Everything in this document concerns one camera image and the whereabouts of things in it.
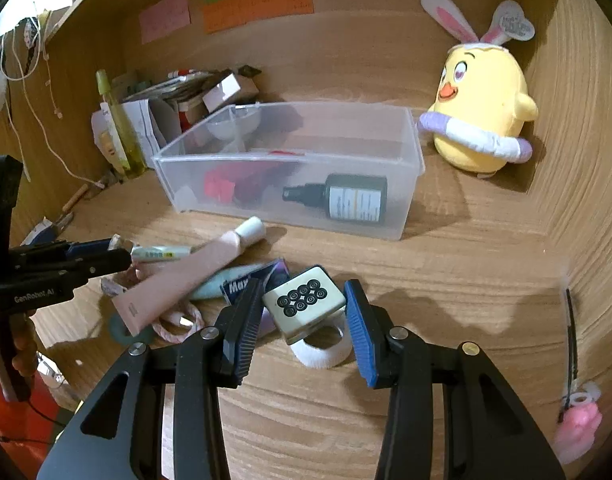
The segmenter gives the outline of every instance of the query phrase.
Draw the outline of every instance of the orange sticky note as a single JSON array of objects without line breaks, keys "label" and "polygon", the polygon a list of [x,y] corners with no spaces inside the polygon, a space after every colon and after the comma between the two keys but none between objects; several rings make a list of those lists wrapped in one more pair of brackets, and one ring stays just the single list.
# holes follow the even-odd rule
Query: orange sticky note
[{"label": "orange sticky note", "polygon": [[161,0],[140,13],[142,44],[158,40],[190,25],[188,0]]},{"label": "orange sticky note", "polygon": [[290,14],[313,14],[312,0],[220,0],[204,6],[203,30],[206,34],[238,27],[256,20]]}]

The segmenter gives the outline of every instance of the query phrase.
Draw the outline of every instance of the clear plastic bin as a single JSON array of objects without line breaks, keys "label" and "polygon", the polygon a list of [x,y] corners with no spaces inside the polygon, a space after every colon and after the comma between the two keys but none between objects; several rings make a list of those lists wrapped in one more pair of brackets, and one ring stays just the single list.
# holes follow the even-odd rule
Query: clear plastic bin
[{"label": "clear plastic bin", "polygon": [[425,170],[409,108],[344,102],[232,105],[153,160],[177,211],[391,240]]}]

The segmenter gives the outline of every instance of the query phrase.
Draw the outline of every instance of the orange beak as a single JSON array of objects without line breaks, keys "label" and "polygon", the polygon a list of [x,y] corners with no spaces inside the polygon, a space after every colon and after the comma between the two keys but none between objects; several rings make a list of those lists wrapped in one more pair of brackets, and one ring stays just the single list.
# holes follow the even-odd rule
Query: orange beak
[{"label": "orange beak", "polygon": [[449,101],[457,95],[458,91],[459,89],[456,86],[452,86],[450,83],[446,82],[439,90],[439,102]]}]

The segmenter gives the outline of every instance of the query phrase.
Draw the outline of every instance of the dark green bottle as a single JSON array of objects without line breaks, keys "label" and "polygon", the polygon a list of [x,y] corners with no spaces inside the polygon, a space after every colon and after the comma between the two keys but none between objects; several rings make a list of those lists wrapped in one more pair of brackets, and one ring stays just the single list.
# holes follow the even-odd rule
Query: dark green bottle
[{"label": "dark green bottle", "polygon": [[388,181],[385,176],[333,173],[325,184],[284,187],[286,202],[323,209],[333,220],[381,224],[386,214]]}]

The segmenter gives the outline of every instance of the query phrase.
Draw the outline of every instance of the pink inner ear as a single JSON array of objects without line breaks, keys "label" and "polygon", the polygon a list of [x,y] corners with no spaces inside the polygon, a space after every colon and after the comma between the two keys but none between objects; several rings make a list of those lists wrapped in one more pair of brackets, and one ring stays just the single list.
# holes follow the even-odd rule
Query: pink inner ear
[{"label": "pink inner ear", "polygon": [[476,41],[476,36],[466,30],[451,13],[443,7],[437,7],[437,16],[441,20],[441,25],[450,30],[452,34],[461,41]]},{"label": "pink inner ear", "polygon": [[488,30],[488,32],[486,32],[481,37],[481,41],[483,41],[484,43],[491,43],[492,40],[501,36],[502,32],[503,32],[502,28],[499,25],[496,25],[494,28],[491,28],[490,30]]}]

